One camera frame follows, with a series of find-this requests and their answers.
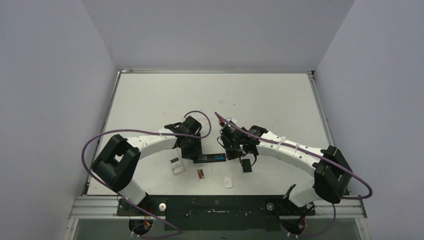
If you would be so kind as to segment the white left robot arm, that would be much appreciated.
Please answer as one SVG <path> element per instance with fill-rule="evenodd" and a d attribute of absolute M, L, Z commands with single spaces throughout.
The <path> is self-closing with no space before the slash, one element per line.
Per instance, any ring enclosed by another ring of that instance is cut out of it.
<path fill-rule="evenodd" d="M 113 192 L 130 201 L 136 215 L 149 210 L 148 193 L 133 179 L 139 160 L 155 153 L 180 148 L 191 151 L 199 146 L 202 124 L 188 116 L 157 132 L 125 138 L 113 135 L 91 165 L 91 170 Z"/>

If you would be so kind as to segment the white battery cover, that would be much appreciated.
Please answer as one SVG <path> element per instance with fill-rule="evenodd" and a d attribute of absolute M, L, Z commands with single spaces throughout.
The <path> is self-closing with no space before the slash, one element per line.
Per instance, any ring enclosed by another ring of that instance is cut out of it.
<path fill-rule="evenodd" d="M 233 187 L 233 179 L 229 176 L 226 176 L 224 178 L 224 188 L 225 189 L 230 189 Z"/>

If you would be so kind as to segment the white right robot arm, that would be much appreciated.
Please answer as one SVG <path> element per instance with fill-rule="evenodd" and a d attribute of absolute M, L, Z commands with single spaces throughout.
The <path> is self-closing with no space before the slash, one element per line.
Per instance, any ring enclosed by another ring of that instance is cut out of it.
<path fill-rule="evenodd" d="M 323 200 L 339 204 L 347 189 L 350 169 L 340 150 L 334 146 L 326 149 L 308 147 L 278 136 L 256 125 L 250 129 L 237 129 L 224 124 L 220 139 L 229 159 L 240 159 L 247 154 L 271 157 L 292 165 L 310 176 L 305 184 L 294 184 L 287 191 L 282 207 L 290 215 L 296 214 L 306 204 Z"/>

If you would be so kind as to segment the white red remote control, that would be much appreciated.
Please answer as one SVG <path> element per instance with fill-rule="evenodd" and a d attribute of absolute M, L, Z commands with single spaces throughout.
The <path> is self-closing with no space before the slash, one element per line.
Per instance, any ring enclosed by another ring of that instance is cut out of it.
<path fill-rule="evenodd" d="M 179 175 L 185 171 L 185 167 L 178 150 L 174 149 L 169 152 L 169 165 L 173 175 Z"/>

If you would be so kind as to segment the black battery cover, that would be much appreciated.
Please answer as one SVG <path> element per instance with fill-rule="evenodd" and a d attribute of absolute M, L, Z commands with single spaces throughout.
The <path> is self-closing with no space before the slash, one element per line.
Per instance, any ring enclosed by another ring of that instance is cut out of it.
<path fill-rule="evenodd" d="M 243 173 L 251 173 L 253 171 L 250 159 L 248 158 L 241 159 L 240 164 L 241 164 Z"/>

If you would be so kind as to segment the black bar tool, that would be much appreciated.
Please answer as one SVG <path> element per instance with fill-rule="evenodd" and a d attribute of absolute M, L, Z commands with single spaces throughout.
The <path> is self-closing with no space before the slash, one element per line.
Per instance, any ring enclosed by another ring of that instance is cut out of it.
<path fill-rule="evenodd" d="M 197 158 L 195 158 L 193 160 L 193 163 L 194 164 L 203 164 L 203 163 L 221 162 L 221 161 L 214 161 L 213 160 L 215 155 L 225 155 L 225 159 L 227 160 L 225 153 L 219 153 L 219 154 L 203 154 L 203 155 L 199 155 Z"/>

